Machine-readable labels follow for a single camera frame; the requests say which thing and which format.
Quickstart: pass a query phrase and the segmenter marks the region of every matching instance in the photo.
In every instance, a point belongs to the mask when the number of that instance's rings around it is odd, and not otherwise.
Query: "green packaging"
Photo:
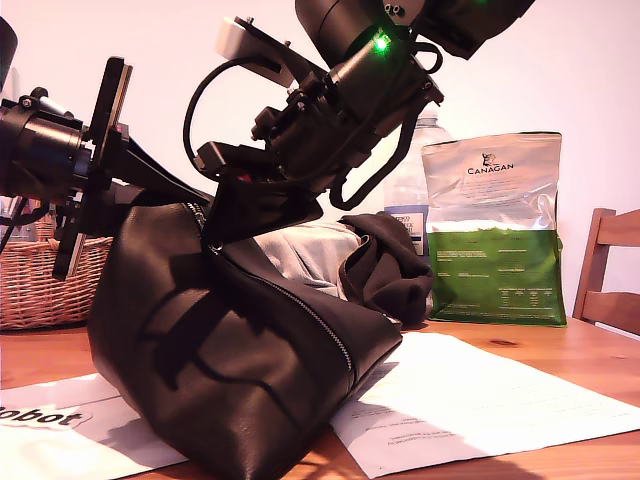
[[[566,325],[555,203],[561,135],[422,149],[435,320]]]

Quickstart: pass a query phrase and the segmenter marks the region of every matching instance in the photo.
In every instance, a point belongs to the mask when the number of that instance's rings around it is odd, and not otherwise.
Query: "black cloth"
[[[340,221],[363,238],[340,267],[347,299],[405,325],[422,322],[433,271],[416,254],[404,225],[385,212],[347,215]]]

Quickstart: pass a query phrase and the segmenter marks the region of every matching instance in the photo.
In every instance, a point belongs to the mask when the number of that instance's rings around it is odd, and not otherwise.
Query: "black cable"
[[[416,123],[418,121],[418,115],[425,107],[425,103],[416,103],[414,104],[407,114],[405,115],[404,120],[402,121],[402,129],[400,130],[400,138],[398,139],[398,145],[396,150],[391,155],[391,158],[387,160],[380,169],[373,174],[364,184],[360,186],[360,188],[354,193],[349,200],[343,200],[342,198],[342,187],[344,186],[347,175],[351,171],[351,167],[347,166],[342,169],[333,183],[331,184],[331,192],[329,193],[329,199],[331,200],[331,205],[336,208],[340,208],[342,210],[351,210],[354,207],[357,207],[362,203],[371,190],[373,190],[384,178],[393,171],[394,168],[398,166],[398,164],[407,156],[409,152],[409,147],[411,145],[411,139],[413,137],[413,131],[415,130]]]
[[[14,222],[20,216],[20,214],[22,213],[22,210],[24,210],[24,207],[27,205],[28,201],[29,199],[27,197],[22,197],[22,200],[20,200],[20,203],[18,204],[18,210],[16,210],[16,213],[13,215]],[[9,238],[11,237],[11,234],[13,233],[13,229],[15,228],[15,226],[16,226],[15,223],[12,223],[7,227],[7,231],[4,232],[4,235],[2,236],[2,241],[0,241],[0,253],[2,253],[2,251],[4,250],[4,247],[7,246],[7,243],[9,242]]]
[[[182,128],[182,143],[184,144],[184,150],[185,152],[187,152],[187,156],[189,157],[189,160],[194,167],[197,168],[194,162],[196,154],[193,151],[193,148],[191,148],[191,122],[193,121],[193,114],[196,110],[196,105],[198,104],[202,93],[209,86],[209,84],[213,82],[216,77],[225,70],[228,70],[231,67],[236,67],[238,65],[247,65],[250,63],[254,63],[261,67],[267,68],[275,73],[280,73],[281,70],[281,67],[278,63],[268,59],[263,55],[252,55],[249,57],[236,58],[214,68],[213,71],[209,73],[209,75],[207,75],[204,80],[202,80],[202,82],[200,82],[200,85],[198,85],[196,91],[193,92],[193,96],[191,97],[191,101],[189,102],[189,106],[187,107],[187,113],[184,117],[184,125]]]

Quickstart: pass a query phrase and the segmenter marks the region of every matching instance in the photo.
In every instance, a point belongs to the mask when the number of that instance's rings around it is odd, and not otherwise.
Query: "white label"
[[[409,231],[418,255],[424,255],[424,213],[391,213]]]

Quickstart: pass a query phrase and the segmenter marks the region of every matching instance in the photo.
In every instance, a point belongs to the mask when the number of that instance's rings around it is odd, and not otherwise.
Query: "wooden chair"
[[[640,209],[621,215],[606,208],[593,211],[573,317],[640,335],[640,295],[602,292],[610,246],[640,247]]]

